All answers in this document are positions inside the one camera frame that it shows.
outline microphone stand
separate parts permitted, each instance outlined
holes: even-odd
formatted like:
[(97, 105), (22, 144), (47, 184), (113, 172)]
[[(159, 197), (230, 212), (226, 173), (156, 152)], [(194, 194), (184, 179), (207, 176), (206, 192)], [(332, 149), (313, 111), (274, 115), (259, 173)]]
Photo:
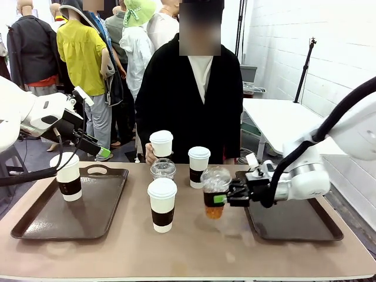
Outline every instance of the microphone stand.
[(303, 86), (304, 77), (306, 76), (305, 74), (307, 73), (308, 65), (310, 64), (310, 58), (311, 58), (312, 50), (313, 50), (313, 47), (315, 46), (316, 43), (317, 43), (317, 41), (315, 40), (315, 37), (312, 37), (312, 40), (311, 40), (311, 43), (310, 43), (310, 50), (308, 51), (307, 59), (305, 60), (306, 63), (303, 66), (303, 73), (301, 74), (301, 78), (300, 78), (300, 82), (299, 82), (299, 86), (298, 86), (298, 91), (296, 92), (294, 103), (298, 103), (301, 87)]

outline paper cup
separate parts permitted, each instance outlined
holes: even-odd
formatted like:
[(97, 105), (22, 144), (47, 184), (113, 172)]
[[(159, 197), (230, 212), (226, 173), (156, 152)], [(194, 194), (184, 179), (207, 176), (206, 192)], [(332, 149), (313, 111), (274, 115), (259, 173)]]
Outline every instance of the paper cup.
[(150, 135), (150, 142), (154, 149), (156, 157), (169, 157), (172, 154), (172, 140), (174, 137), (171, 132), (161, 130)]
[(171, 230), (175, 210), (175, 195), (177, 187), (168, 178), (158, 178), (147, 188), (152, 207), (154, 230), (165, 233)]
[[(63, 153), (59, 168), (71, 158), (72, 154), (72, 152)], [(55, 167), (58, 161), (59, 155), (53, 157), (49, 162), (50, 167)], [(58, 171), (56, 175), (60, 191), (67, 202), (73, 202), (82, 197), (79, 161), (78, 156), (74, 155), (69, 163), (62, 170)]]
[(200, 177), (209, 164), (210, 150), (205, 147), (193, 147), (188, 151), (189, 179), (192, 188), (201, 189)]

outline white table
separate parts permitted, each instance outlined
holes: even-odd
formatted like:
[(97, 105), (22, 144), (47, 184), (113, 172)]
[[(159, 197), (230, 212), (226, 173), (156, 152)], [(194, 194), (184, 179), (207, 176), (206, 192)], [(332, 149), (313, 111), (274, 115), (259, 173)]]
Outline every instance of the white table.
[[(243, 106), (261, 132), (259, 160), (263, 159), (266, 140), (274, 151), (283, 154), (284, 142), (323, 121), (322, 117), (290, 100), (244, 99)], [(321, 155), (345, 155), (330, 137), (315, 147)]]

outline clear plastic lid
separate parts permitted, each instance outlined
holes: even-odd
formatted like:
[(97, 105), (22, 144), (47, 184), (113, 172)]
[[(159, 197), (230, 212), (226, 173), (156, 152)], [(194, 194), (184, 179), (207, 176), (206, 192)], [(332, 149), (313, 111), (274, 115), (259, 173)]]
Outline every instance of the clear plastic lid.
[(201, 175), (201, 183), (204, 185), (205, 193), (226, 192), (231, 181), (230, 172), (220, 166), (210, 167)]
[(176, 166), (170, 159), (162, 158), (156, 160), (152, 164), (150, 172), (153, 175), (153, 178), (173, 178), (176, 173)]

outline green hat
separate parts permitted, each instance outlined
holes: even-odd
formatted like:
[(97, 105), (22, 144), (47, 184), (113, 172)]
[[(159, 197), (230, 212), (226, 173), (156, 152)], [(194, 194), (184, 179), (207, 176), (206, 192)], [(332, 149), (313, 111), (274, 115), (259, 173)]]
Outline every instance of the green hat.
[(127, 11), (124, 17), (124, 27), (141, 26), (148, 22), (156, 10), (154, 0), (124, 0)]

